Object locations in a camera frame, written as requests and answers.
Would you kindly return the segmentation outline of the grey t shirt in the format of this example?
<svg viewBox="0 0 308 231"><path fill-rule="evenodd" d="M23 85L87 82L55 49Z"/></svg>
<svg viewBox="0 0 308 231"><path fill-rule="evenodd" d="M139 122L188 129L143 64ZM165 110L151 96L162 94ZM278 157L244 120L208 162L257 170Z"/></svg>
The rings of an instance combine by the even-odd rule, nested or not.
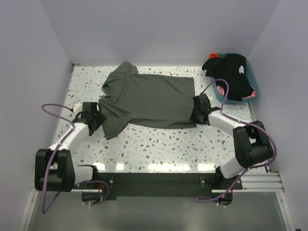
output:
<svg viewBox="0 0 308 231"><path fill-rule="evenodd" d="M192 77L140 74L123 62L109 74L99 99L106 117L106 139L118 136L127 124L162 129L194 128L190 120L195 96Z"/></svg>

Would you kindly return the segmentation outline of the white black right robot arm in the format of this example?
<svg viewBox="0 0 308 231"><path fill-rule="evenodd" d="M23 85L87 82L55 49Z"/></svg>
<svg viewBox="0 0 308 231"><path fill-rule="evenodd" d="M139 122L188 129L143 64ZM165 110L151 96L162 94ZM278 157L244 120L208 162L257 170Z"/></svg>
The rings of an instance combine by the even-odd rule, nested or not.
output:
<svg viewBox="0 0 308 231"><path fill-rule="evenodd" d="M218 107L212 107L205 94L194 96L190 120L196 124L219 128L233 137L235 156L215 170L212 188L226 189L245 170L270 160L274 150L260 121L241 121Z"/></svg>

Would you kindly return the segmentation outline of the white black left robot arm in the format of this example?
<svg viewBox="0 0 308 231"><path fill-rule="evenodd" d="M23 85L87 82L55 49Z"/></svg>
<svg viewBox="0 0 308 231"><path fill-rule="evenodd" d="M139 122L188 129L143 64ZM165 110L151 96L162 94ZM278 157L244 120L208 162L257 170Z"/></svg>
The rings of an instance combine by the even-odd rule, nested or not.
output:
<svg viewBox="0 0 308 231"><path fill-rule="evenodd" d="M70 192L80 183L94 189L100 183L97 168L74 166L72 153L102 126L106 117L94 102L77 102L70 111L75 118L68 120L68 131L49 148L36 152L34 185L38 191Z"/></svg>

